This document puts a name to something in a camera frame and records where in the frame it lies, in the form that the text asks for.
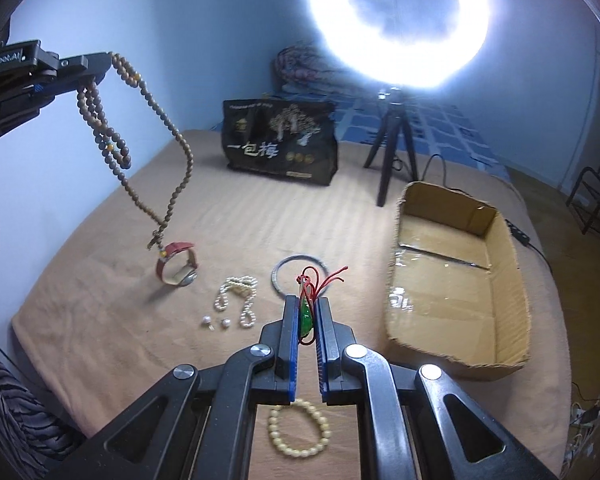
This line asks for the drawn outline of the dark metal bangle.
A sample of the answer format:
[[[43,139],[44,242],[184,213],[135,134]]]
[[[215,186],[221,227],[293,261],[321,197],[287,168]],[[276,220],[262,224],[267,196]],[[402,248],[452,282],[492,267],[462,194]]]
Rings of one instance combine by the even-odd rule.
[[[302,252],[286,256],[276,263],[270,274],[270,283],[277,297],[285,298],[286,293],[289,292],[288,286],[292,281],[291,273],[299,271],[304,264],[313,266],[316,273],[321,276],[328,274],[328,267],[318,257],[302,254]]]

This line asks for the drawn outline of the red strap wristwatch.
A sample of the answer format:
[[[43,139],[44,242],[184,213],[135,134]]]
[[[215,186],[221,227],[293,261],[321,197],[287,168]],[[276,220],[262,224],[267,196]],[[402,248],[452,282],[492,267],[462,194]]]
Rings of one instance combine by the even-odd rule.
[[[173,242],[160,252],[156,264],[156,275],[162,284],[186,287],[195,281],[198,261],[194,244]]]

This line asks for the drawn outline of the cardboard box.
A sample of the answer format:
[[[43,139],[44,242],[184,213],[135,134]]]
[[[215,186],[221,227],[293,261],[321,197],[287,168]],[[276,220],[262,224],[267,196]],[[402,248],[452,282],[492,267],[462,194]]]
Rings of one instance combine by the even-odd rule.
[[[424,181],[396,205],[386,350],[411,366],[497,380],[529,359],[531,314],[516,249],[492,205]]]

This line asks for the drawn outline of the black snack bag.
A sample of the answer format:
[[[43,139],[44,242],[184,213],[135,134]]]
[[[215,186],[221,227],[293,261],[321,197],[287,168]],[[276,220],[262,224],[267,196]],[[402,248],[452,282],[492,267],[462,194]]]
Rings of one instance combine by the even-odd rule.
[[[332,102],[223,103],[222,149],[235,170],[327,186],[338,171]]]

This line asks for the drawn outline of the black tripod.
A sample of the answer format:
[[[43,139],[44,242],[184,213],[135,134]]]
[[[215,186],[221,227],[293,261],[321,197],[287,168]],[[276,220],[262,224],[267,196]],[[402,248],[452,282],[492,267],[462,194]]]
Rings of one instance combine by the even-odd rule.
[[[370,152],[363,165],[365,169],[370,168],[370,165],[381,148],[381,143],[386,142],[384,159],[382,160],[380,172],[379,188],[376,197],[377,207],[385,206],[387,200],[389,184],[393,172],[393,162],[396,159],[396,150],[398,149],[400,136],[402,136],[407,150],[407,169],[408,174],[410,175],[410,181],[413,182],[419,180],[414,136],[411,124],[407,117],[406,98],[406,91],[398,87],[391,87],[388,92],[384,93],[382,99],[388,103],[388,107],[384,116],[381,117],[380,127],[376,133],[376,138],[370,147]]]

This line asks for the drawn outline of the blue patterned bed sheet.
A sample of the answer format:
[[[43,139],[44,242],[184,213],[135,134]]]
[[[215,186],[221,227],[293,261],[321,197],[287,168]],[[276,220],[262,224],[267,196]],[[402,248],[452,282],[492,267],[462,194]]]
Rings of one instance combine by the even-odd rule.
[[[286,84],[282,92],[265,99],[332,102],[335,105],[338,162],[341,141],[366,145],[374,143],[381,117],[387,110],[385,105],[371,96],[319,94],[300,87],[294,88],[291,84]],[[508,178],[505,167],[457,107],[428,98],[409,98],[406,100],[406,109],[416,153],[426,156],[439,154],[447,162],[478,169],[503,180]],[[222,122],[215,127],[219,132],[222,131]]]

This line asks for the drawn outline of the folded floral quilt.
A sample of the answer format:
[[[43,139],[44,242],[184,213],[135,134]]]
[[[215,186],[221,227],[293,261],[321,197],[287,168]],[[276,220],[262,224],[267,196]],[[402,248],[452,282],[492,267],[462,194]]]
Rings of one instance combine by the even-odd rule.
[[[315,44],[293,44],[280,50],[274,70],[286,84],[318,93],[344,93],[352,86],[351,74]]]

